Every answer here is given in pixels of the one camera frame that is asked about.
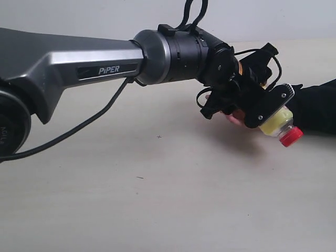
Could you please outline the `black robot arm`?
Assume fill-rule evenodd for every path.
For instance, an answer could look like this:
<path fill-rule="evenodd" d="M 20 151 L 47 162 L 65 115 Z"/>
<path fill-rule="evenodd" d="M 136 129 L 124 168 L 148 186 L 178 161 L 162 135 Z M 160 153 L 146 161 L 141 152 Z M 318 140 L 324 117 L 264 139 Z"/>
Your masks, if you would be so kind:
<path fill-rule="evenodd" d="M 253 115 L 250 127 L 262 124 L 270 113 L 257 115 L 273 86 L 268 64 L 278 50 L 272 44 L 243 52 L 194 24 L 173 28 L 160 24 L 131 40 L 30 33 L 1 29 L 1 161 L 37 154 L 74 135 L 106 113 L 109 102 L 95 115 L 39 147 L 21 152 L 36 115 L 48 123 L 62 93 L 72 87 L 114 79 L 124 84 L 157 85 L 195 79 L 210 91 L 201 112 L 240 108 Z"/>

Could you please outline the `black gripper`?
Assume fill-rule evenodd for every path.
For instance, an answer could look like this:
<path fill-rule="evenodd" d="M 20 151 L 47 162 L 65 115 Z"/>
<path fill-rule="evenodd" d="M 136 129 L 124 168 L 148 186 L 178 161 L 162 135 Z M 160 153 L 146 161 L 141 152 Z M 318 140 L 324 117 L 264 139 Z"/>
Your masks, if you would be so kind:
<path fill-rule="evenodd" d="M 202 92 L 210 92 L 200 112 L 206 119 L 222 112 L 249 110 L 264 95 L 263 86 L 272 75 L 269 62 L 278 54 L 270 43 L 238 60 L 233 47 L 213 51 L 202 72 Z"/>

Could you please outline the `person's open bare hand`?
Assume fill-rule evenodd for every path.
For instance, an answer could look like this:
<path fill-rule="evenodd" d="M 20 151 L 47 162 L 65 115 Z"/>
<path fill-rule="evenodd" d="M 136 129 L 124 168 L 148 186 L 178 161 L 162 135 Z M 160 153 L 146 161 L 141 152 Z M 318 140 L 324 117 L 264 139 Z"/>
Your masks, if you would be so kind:
<path fill-rule="evenodd" d="M 223 111 L 219 111 L 219 113 L 222 114 L 232 124 L 246 128 L 244 124 L 245 113 L 242 110 L 237 109 L 231 114 L 225 114 Z"/>

